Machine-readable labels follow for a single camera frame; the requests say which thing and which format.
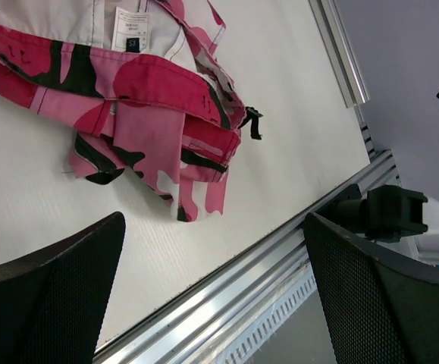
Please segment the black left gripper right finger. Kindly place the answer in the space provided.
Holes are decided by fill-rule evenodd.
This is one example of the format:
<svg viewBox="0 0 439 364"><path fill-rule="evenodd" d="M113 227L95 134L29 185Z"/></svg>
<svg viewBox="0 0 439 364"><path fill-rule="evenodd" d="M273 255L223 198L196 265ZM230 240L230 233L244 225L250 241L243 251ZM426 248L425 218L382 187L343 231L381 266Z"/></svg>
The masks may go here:
<svg viewBox="0 0 439 364"><path fill-rule="evenodd" d="M439 363L439 268L309 213L303 233L338 363Z"/></svg>

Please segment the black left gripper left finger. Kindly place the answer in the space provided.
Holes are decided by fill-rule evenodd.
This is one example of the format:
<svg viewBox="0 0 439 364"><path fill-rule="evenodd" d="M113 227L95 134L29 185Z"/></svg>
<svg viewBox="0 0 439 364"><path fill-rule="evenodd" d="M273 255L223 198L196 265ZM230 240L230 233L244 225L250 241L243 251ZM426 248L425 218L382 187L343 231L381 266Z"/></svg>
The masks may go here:
<svg viewBox="0 0 439 364"><path fill-rule="evenodd" d="M0 264L0 363L91 363L124 244L114 212Z"/></svg>

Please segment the pink camouflage trousers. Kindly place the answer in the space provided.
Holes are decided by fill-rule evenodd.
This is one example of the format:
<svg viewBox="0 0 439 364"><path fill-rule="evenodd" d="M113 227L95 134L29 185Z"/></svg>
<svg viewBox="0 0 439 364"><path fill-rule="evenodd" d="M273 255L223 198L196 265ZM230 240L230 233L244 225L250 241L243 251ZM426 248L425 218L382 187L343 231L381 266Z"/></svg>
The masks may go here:
<svg viewBox="0 0 439 364"><path fill-rule="evenodd" d="M131 170L177 220L219 215L242 128L260 138L225 29L209 1L0 1L0 96L75 129L77 177Z"/></svg>

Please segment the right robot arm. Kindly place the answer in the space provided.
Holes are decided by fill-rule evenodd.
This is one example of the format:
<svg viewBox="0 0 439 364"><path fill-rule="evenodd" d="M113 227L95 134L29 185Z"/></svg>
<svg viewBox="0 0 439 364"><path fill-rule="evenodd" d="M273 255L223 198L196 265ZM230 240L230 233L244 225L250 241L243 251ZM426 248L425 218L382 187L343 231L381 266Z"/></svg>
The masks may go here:
<svg viewBox="0 0 439 364"><path fill-rule="evenodd" d="M351 184L318 213L397 253L439 265L439 201L424 193L394 185L362 193Z"/></svg>

